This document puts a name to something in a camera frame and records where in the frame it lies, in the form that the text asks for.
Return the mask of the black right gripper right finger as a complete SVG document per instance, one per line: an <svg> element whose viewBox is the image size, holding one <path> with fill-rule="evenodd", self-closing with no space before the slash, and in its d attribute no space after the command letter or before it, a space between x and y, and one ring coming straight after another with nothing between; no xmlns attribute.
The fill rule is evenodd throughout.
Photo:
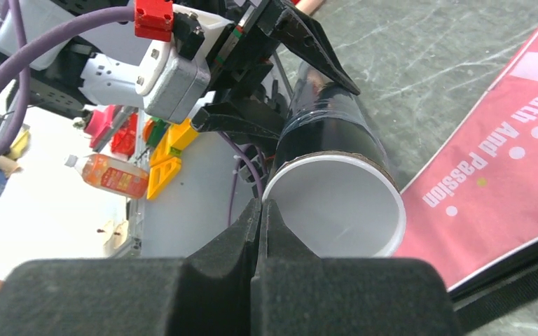
<svg viewBox="0 0 538 336"><path fill-rule="evenodd" d="M460 335L438 272L406 258L320 258L264 205L253 335Z"/></svg>

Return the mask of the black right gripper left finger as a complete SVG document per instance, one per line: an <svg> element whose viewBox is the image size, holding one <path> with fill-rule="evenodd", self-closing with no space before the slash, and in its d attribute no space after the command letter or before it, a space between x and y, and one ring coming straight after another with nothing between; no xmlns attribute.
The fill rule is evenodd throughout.
<svg viewBox="0 0 538 336"><path fill-rule="evenodd" d="M253 335L261 203L186 258L35 260L0 291L0 335Z"/></svg>

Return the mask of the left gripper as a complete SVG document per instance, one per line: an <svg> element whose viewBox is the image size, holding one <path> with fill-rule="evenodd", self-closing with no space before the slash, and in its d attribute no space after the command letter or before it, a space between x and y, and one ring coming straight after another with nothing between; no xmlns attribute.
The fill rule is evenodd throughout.
<svg viewBox="0 0 538 336"><path fill-rule="evenodd" d="M281 43L354 95L360 89L342 67L318 21L289 1L209 1L213 13L233 21L207 56L216 93L191 119L197 132L224 132L278 139L285 119L265 102L263 80Z"/></svg>

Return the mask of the black shuttlecock tube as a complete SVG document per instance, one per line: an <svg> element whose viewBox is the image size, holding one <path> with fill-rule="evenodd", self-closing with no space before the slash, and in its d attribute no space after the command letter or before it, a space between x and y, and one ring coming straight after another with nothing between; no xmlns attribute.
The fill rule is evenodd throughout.
<svg viewBox="0 0 538 336"><path fill-rule="evenodd" d="M366 116L358 96L302 62L271 173L299 157L341 152L366 158L399 189L385 147Z"/></svg>

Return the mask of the translucent tube lid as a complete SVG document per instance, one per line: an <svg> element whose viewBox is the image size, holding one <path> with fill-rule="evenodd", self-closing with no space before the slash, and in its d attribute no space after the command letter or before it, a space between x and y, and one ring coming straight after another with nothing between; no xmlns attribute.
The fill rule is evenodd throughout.
<svg viewBox="0 0 538 336"><path fill-rule="evenodd" d="M390 257L406 231L400 192L359 155L296 158L277 170L263 201L276 202L287 227L319 257Z"/></svg>

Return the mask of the pink racket bag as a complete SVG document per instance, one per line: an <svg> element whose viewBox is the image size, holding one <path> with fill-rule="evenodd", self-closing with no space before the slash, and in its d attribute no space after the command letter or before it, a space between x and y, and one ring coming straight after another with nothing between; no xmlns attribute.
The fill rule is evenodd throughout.
<svg viewBox="0 0 538 336"><path fill-rule="evenodd" d="M538 28L401 196L465 330L538 298Z"/></svg>

